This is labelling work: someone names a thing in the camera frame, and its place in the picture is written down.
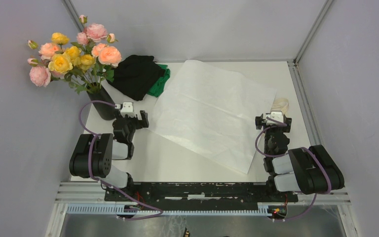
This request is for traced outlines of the cream printed ribbon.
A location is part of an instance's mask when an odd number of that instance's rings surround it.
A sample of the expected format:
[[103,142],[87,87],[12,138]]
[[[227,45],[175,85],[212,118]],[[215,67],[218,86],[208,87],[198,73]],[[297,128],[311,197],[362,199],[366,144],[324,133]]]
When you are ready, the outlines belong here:
[[280,111],[282,114],[286,114],[289,110],[289,100],[286,98],[277,98],[274,100],[271,111]]

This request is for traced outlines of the white paper bouquet wrap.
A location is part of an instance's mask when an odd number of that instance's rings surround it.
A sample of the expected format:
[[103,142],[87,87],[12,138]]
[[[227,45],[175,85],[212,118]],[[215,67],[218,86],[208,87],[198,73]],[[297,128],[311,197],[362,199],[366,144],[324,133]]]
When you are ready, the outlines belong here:
[[149,115],[150,131],[205,158],[248,173],[256,152],[255,118],[276,90],[197,60],[172,77]]

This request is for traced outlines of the peach rose stem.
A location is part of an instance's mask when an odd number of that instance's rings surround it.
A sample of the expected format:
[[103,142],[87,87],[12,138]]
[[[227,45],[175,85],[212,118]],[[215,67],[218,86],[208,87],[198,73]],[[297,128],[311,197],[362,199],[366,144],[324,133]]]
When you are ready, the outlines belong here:
[[114,80],[114,69],[122,61],[120,51],[111,45],[116,41],[115,34],[110,33],[107,37],[107,44],[99,43],[92,48],[91,53],[96,62],[92,74],[98,76],[100,81],[106,79],[112,82]]
[[39,47],[35,41],[28,40],[27,45],[30,49],[38,49],[41,60],[50,60],[54,54],[61,51],[61,47],[54,43],[45,43]]

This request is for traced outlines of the yellow rose stem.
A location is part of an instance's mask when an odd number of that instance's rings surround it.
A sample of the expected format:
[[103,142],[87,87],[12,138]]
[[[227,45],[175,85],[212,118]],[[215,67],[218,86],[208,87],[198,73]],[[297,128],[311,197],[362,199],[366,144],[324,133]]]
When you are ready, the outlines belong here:
[[96,45],[91,41],[87,45],[80,45],[71,42],[70,47],[63,47],[70,43],[70,39],[59,32],[53,33],[51,43],[59,45],[61,51],[53,55],[50,60],[44,60],[50,71],[61,74],[68,74],[61,79],[69,84],[77,93],[86,91],[93,93],[99,90],[98,79],[92,74],[95,65],[95,58],[92,55],[92,48]]

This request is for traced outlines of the pink rose stem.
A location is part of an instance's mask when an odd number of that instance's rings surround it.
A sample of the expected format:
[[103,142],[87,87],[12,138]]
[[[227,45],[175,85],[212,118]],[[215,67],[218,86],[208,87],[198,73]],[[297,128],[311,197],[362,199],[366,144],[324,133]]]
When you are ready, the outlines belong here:
[[76,36],[78,44],[87,45],[91,41],[98,43],[101,40],[104,40],[108,37],[109,33],[104,25],[91,23],[88,26],[86,26],[85,24],[87,23],[87,16],[80,15],[79,22],[83,25],[84,29]]

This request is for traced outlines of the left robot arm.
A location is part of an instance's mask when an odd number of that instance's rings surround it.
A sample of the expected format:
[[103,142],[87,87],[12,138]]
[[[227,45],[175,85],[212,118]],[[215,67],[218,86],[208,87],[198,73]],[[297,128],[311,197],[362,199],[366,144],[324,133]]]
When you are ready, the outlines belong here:
[[134,154],[133,138],[136,130],[149,127],[148,114],[140,111],[130,116],[117,113],[113,121],[113,133],[103,133],[96,138],[92,134],[80,135],[71,160],[69,171],[72,176],[90,178],[88,156],[91,155],[91,171],[101,182],[116,186],[116,194],[123,201],[130,201],[135,196],[135,187],[131,185],[131,175],[114,167],[113,160],[131,160]]

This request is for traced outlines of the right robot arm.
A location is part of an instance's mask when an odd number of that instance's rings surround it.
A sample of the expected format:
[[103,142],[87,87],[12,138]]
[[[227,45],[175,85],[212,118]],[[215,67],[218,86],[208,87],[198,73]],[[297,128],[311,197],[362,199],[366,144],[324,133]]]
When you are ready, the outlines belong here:
[[255,149],[264,159],[264,169],[270,174],[265,195],[279,201],[285,192],[328,194],[345,187],[344,176],[323,145],[289,148],[292,119],[281,111],[255,118],[260,131]]

